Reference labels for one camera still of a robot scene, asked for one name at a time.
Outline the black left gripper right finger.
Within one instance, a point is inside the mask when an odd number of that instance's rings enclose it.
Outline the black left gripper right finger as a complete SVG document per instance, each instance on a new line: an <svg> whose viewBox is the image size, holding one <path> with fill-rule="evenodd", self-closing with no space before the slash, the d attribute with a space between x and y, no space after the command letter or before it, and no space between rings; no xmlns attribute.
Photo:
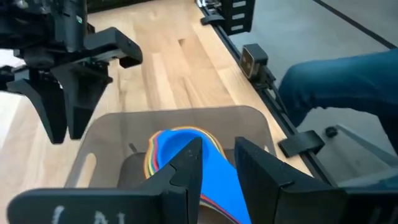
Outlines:
<svg viewBox="0 0 398 224"><path fill-rule="evenodd" d="M237 137L234 157L252 223L340 223L346 194Z"/></svg>

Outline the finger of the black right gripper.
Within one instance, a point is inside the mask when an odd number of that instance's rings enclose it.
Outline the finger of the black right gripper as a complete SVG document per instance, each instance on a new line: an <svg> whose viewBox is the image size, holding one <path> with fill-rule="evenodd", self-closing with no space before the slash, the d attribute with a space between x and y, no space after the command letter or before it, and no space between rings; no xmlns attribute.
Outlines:
<svg viewBox="0 0 398 224"><path fill-rule="evenodd" d="M112 78L108 75L108 62L78 62L59 65L51 69L61 84L65 99L65 114L71 139L81 139Z"/></svg>
<svg viewBox="0 0 398 224"><path fill-rule="evenodd" d="M47 81L16 80L6 84L7 90L26 96L33 104L52 144L64 142L67 119L63 90Z"/></svg>

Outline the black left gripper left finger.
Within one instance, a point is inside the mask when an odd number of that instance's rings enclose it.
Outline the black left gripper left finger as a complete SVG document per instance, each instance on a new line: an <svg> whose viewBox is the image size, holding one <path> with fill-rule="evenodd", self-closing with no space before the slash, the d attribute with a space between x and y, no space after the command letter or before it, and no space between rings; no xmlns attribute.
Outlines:
<svg viewBox="0 0 398 224"><path fill-rule="evenodd" d="M202 174L202 138L194 138L141 184L155 195L155 214L160 223L197 223Z"/></svg>

